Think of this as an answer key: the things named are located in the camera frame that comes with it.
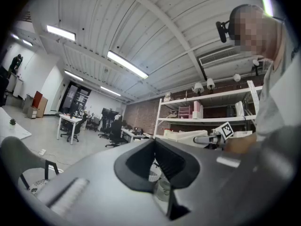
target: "white corrugated ceiling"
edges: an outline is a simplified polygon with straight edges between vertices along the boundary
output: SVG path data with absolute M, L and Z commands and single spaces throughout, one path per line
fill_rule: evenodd
M 148 1 L 174 23 L 178 34 L 183 35 L 191 48 L 190 54 L 170 26 L 158 13 L 153 13 L 150 6 L 139 3 L 141 0 L 33 0 L 30 12 L 39 34 L 47 31 L 47 24 L 76 33 L 72 48 L 68 43 L 60 45 L 50 37 L 41 37 L 48 52 L 61 56 L 67 68 L 85 75 L 86 80 L 107 84 L 116 92 L 122 92 L 124 100 L 133 101 L 204 81 L 197 68 L 199 65 L 191 58 L 227 45 L 218 41 L 215 22 L 227 21 L 231 10 L 241 4 L 262 7 L 261 0 Z M 109 50 L 123 56 L 149 77 L 142 80 L 122 66 L 112 69 L 95 60 L 94 56 L 107 59 Z M 252 60 L 242 60 L 244 57 L 233 58 L 239 59 L 238 62 L 227 61 L 225 65 L 223 61 L 213 63 L 205 68 L 205 73 L 213 79 L 249 73 Z

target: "small plant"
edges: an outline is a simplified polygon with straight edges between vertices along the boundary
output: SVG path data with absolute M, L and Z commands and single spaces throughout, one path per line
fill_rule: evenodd
M 12 126 L 14 126 L 14 125 L 16 124 L 16 121 L 15 121 L 15 119 L 11 119 L 11 120 L 9 121 L 9 123 L 10 123 Z

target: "gray floor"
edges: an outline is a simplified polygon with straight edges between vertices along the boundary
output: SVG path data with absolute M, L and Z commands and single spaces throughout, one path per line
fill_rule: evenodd
M 73 140 L 73 145 L 67 142 L 67 137 L 59 137 L 56 139 L 57 125 L 59 118 L 56 116 L 45 116 L 43 118 L 29 119 L 23 114 L 22 109 L 13 106 L 4 106 L 3 109 L 16 120 L 16 122 L 21 125 L 24 129 L 29 131 L 32 135 L 22 141 L 30 148 L 34 153 L 45 149 L 46 154 L 43 156 L 45 159 L 53 161 L 57 164 L 57 167 L 65 170 L 70 165 L 76 163 L 80 159 L 104 150 L 109 150 L 105 145 L 109 144 L 108 139 L 99 138 L 98 133 L 92 130 L 81 131 L 79 134 L 79 142 Z M 31 183 L 39 177 L 40 174 L 43 175 L 43 171 L 37 170 L 32 172 L 27 172 L 27 177 L 30 177 Z

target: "white shelving unit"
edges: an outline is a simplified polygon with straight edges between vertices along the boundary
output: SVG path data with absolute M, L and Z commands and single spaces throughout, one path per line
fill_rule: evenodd
M 220 126 L 223 123 L 229 121 L 231 125 L 239 125 L 244 123 L 245 121 L 254 121 L 256 119 L 256 115 L 247 115 L 245 117 L 227 117 L 227 118 L 205 118 L 205 119 L 177 119 L 177 118 L 160 118 L 160 111 L 161 106 L 167 106 L 171 110 L 177 110 L 179 107 L 184 106 L 193 106 L 194 101 L 199 101 L 204 110 L 210 107 L 219 107 L 219 106 L 227 106 L 227 105 L 234 105 L 239 101 L 244 101 L 245 99 L 247 102 L 251 103 L 258 103 L 258 96 L 261 93 L 262 86 L 254 87 L 253 82 L 248 83 L 249 88 L 247 89 L 237 89 L 222 93 L 216 93 L 206 96 L 198 96 L 192 97 L 187 99 L 180 99 L 180 100 L 173 100 L 168 102 L 162 102 L 160 99 L 156 126 L 154 131 L 154 138 L 162 136 L 157 135 L 158 125 L 164 121 L 169 122 L 170 124 L 178 124 L 178 125 L 211 125 L 211 126 Z

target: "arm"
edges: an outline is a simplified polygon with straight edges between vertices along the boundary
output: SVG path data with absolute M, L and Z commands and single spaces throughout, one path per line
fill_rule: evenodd
M 229 139 L 225 151 L 233 153 L 246 153 L 249 147 L 256 142 L 256 133 L 247 137 Z

